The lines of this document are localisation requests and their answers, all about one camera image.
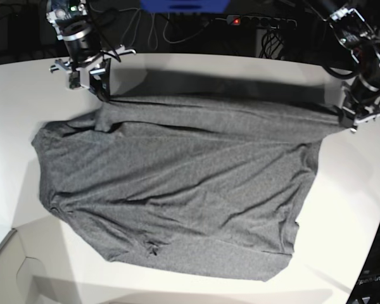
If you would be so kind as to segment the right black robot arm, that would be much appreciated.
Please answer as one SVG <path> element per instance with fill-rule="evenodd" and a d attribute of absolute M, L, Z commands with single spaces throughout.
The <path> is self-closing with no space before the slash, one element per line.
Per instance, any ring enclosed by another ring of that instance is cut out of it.
<path fill-rule="evenodd" d="M 49 71 L 65 72 L 67 89 L 87 89 L 100 101 L 109 101 L 111 60 L 120 62 L 123 55 L 136 51 L 123 45 L 111 46 L 93 16 L 89 1 L 48 1 L 46 18 L 69 55 L 66 61 L 56 59 Z"/>

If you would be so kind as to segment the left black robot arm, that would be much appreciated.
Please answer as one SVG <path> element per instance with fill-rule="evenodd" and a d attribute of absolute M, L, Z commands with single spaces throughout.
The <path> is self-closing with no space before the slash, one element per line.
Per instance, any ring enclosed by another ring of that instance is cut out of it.
<path fill-rule="evenodd" d="M 348 1 L 305 3 L 327 23 L 355 62 L 354 71 L 347 74 L 327 65 L 323 69 L 343 81 L 339 124 L 356 133 L 359 125 L 380 117 L 380 36 Z"/>

